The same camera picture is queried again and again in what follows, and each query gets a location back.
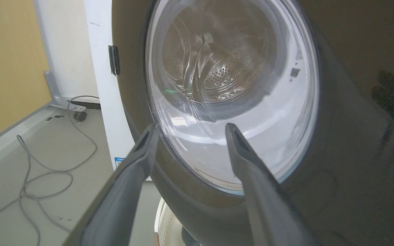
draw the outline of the yellow wooden panel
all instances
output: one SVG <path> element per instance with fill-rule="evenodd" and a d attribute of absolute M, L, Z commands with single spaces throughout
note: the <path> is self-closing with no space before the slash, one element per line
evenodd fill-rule
<path fill-rule="evenodd" d="M 0 0 L 0 132 L 51 101 L 32 0 Z"/>

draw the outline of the blue sticker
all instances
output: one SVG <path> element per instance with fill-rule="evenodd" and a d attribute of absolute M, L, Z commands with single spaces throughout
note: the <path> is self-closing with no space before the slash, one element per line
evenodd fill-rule
<path fill-rule="evenodd" d="M 124 158 L 115 157 L 115 167 L 117 168 L 119 166 L 119 164 L 122 163 L 123 160 L 124 160 Z"/>

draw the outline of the washing machine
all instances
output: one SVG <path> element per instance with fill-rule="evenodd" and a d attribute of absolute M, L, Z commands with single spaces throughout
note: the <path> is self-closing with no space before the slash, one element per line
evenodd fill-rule
<path fill-rule="evenodd" d="M 322 245 L 394 245 L 394 121 L 297 1 L 114 0 L 112 29 L 132 135 L 160 127 L 151 178 L 202 246 L 253 245 L 227 123 Z"/>

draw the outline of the gray cable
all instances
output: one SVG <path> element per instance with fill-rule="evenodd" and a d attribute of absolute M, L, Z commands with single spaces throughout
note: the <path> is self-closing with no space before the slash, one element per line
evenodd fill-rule
<path fill-rule="evenodd" d="M 8 206 L 12 205 L 12 204 L 15 203 L 16 201 L 19 201 L 19 208 L 20 208 L 22 214 L 24 215 L 24 217 L 27 219 L 27 221 L 31 224 L 31 226 L 33 226 L 34 230 L 36 231 L 36 235 L 37 235 L 37 243 L 36 243 L 36 246 L 39 246 L 39 245 L 40 245 L 40 231 L 39 231 L 39 228 L 37 227 L 37 225 L 34 223 L 34 221 L 27 215 L 27 213 L 26 213 L 25 210 L 24 210 L 24 207 L 22 207 L 22 201 L 21 201 L 21 199 L 22 199 L 23 197 L 28 197 L 28 198 L 30 198 L 30 199 L 36 201 L 36 203 L 39 205 L 40 210 L 42 210 L 43 214 L 48 218 L 48 220 L 49 220 L 51 223 L 53 223 L 55 226 L 59 227 L 60 229 L 66 231 L 66 232 L 71 232 L 70 229 L 64 227 L 63 225 L 59 224 L 57 221 L 53 220 L 53 219 L 47 214 L 47 212 L 45 211 L 45 209 L 42 207 L 42 204 L 40 204 L 40 201 L 39 201 L 39 200 L 42 199 L 42 198 L 47 198 L 47 197 L 56 196 L 56 195 L 58 195 L 58 194 L 60 194 L 60 193 L 62 193 L 62 192 L 64 192 L 64 191 L 66 191 L 66 190 L 71 186 L 72 181 L 74 180 L 74 177 L 72 176 L 71 173 L 69 173 L 69 171 L 72 171 L 72 170 L 74 170 L 74 169 L 80 167 L 81 165 L 83 165 L 85 162 L 87 162 L 87 161 L 97 152 L 97 149 L 98 149 L 97 143 L 95 143 L 95 141 L 94 141 L 92 138 L 90 138 L 88 135 L 86 135 L 83 131 L 81 131 L 80 129 L 78 129 L 78 127 L 74 124 L 74 121 L 72 120 L 72 117 L 71 117 L 71 113 L 70 113 L 71 111 L 69 110 L 69 106 L 70 106 L 72 100 L 77 99 L 77 98 L 81 98 L 81 97 L 92 97 L 92 98 L 97 98 L 97 99 L 99 99 L 99 98 L 96 97 L 96 96 L 89 96 L 89 95 L 76 96 L 76 97 L 73 97 L 73 98 L 71 98 L 71 99 L 69 100 L 68 106 L 66 107 L 66 110 L 67 110 L 67 112 L 68 112 L 68 116 L 69 116 L 69 120 L 71 121 L 71 124 L 75 127 L 75 129 L 77 129 L 77 131 L 79 131 L 81 134 L 83 134 L 85 137 L 87 137 L 87 138 L 94 144 L 94 146 L 95 146 L 95 149 L 94 149 L 94 151 L 92 152 L 92 154 L 90 154 L 89 157 L 87 157 L 87 158 L 86 158 L 84 161 L 82 161 L 80 164 L 76 165 L 76 166 L 73 167 L 73 168 L 67 169 L 67 170 L 56 170 L 56 169 L 53 169 L 53 168 L 49 168 L 49 167 L 45 166 L 44 164 L 42 164 L 38 159 L 36 159 L 36 157 L 34 157 L 34 156 L 30 153 L 30 151 L 28 150 L 28 147 L 27 147 L 26 143 L 24 142 L 24 139 L 22 139 L 21 136 L 19 136 L 19 135 L 16 136 L 18 142 L 21 144 L 22 148 L 24 149 L 24 151 L 27 153 L 27 156 L 28 156 L 28 168 L 27 168 L 27 173 L 25 174 L 24 182 L 22 183 L 22 187 L 21 187 L 21 190 L 19 190 L 19 195 L 17 196 L 17 198 L 14 199 L 13 201 L 9 202 L 9 203 L 8 203 L 7 205 L 5 205 L 4 207 L 2 207 L 2 208 L 0 209 L 0 212 L 2 212 L 4 209 L 6 209 Z M 49 170 L 49 171 L 46 172 L 46 173 L 44 173 L 44 174 L 41 174 L 41 175 L 39 175 L 39 176 L 36 176 L 36 177 L 34 177 L 34 178 L 28 180 L 28 176 L 29 176 L 29 174 L 30 174 L 30 169 L 31 169 L 31 159 L 35 160 L 39 165 L 41 165 L 43 168 L 45 168 L 45 169 L 47 169 L 47 170 Z M 46 195 L 46 196 L 35 196 L 35 195 L 33 195 L 33 194 L 27 193 L 26 188 L 27 188 L 27 186 L 28 186 L 29 184 L 31 184 L 31 182 L 33 182 L 33 181 L 35 181 L 36 179 L 41 178 L 41 177 L 43 177 L 43 176 L 49 175 L 49 174 L 66 174 L 66 175 L 68 175 L 68 176 L 71 178 L 71 181 L 69 182 L 69 184 L 68 184 L 65 188 L 63 188 L 63 189 L 57 191 L 56 193 L 50 194 L 50 195 Z"/>

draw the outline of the glossy black surface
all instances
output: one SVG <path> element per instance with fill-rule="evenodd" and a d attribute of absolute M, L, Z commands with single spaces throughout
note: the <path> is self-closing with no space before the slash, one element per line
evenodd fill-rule
<path fill-rule="evenodd" d="M 152 0 L 113 1 L 119 89 L 134 138 L 153 123 L 144 73 Z M 324 245 L 394 245 L 394 121 L 363 98 L 317 29 L 319 116 L 304 159 L 281 185 Z M 200 182 L 158 147 L 152 178 L 202 245 L 251 243 L 244 199 Z"/>

